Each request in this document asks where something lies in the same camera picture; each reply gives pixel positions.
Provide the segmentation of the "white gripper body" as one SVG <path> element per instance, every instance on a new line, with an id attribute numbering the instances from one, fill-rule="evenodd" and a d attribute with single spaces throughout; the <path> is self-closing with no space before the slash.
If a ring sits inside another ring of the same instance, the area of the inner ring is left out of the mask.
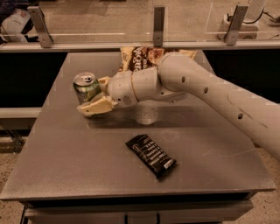
<path id="1" fill-rule="evenodd" d="M 119 72 L 108 82 L 108 94 L 117 108 L 135 106 L 138 100 L 132 87 L 132 72 Z"/>

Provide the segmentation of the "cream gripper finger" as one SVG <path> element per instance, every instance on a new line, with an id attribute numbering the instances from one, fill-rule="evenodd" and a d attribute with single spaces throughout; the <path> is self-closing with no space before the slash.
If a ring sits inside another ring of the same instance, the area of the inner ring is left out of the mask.
<path id="1" fill-rule="evenodd" d="M 110 83 L 111 78 L 108 76 L 101 77 L 98 79 L 100 89 L 103 93 L 109 94 L 110 93 Z"/>
<path id="2" fill-rule="evenodd" d="M 97 114 L 108 113 L 113 110 L 117 102 L 104 93 L 99 93 L 90 101 L 82 103 L 77 110 L 84 116 L 92 116 Z"/>

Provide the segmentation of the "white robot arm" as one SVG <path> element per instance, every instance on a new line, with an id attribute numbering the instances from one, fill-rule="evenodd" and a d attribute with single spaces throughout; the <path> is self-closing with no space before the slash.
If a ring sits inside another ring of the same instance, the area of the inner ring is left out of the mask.
<path id="1" fill-rule="evenodd" d="M 194 95 L 280 160 L 280 105 L 223 80 L 190 57 L 169 52 L 157 66 L 99 79 L 101 92 L 77 107 L 85 116 L 127 108 L 144 100 Z"/>

